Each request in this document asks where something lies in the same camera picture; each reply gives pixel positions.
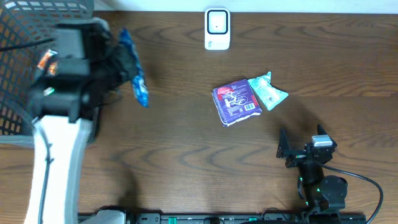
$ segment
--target green component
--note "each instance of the green component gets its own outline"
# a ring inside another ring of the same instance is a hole
[[[170,217],[169,218],[169,224],[177,224],[177,218]]]

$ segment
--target white device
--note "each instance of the white device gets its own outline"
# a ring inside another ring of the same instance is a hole
[[[231,16],[227,9],[210,8],[205,12],[205,48],[226,50],[231,42]]]

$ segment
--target wooden table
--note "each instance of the wooden table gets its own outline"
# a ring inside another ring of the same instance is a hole
[[[338,143],[328,164],[379,182],[374,223],[398,220],[398,16],[233,13],[231,47],[203,46],[203,13],[97,12],[127,27],[147,75],[150,108],[122,86],[85,153],[80,211],[103,205],[170,212],[262,212],[305,206],[297,169],[275,158],[279,128],[298,147],[321,123]],[[212,89],[272,71],[289,97],[229,128]],[[0,222],[22,223],[33,150],[0,148]],[[326,174],[339,175],[325,171]],[[348,181],[345,212],[372,214],[377,189]]]

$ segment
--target teal snack packet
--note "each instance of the teal snack packet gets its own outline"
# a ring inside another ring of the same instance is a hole
[[[267,75],[249,79],[248,81],[251,88],[256,92],[269,111],[289,95],[271,85],[271,72],[268,72]]]

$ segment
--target blue snack bag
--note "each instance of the blue snack bag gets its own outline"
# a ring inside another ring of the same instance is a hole
[[[139,63],[136,45],[134,44],[134,41],[132,41],[127,29],[123,29],[120,32],[119,44],[126,46],[129,49],[130,54],[136,60],[137,75],[131,80],[131,86],[138,102],[142,106],[148,107],[148,89],[145,85],[144,71]]]
[[[251,88],[257,93],[269,111],[289,95],[271,85],[271,72],[268,72],[267,75],[249,79],[248,81]]]

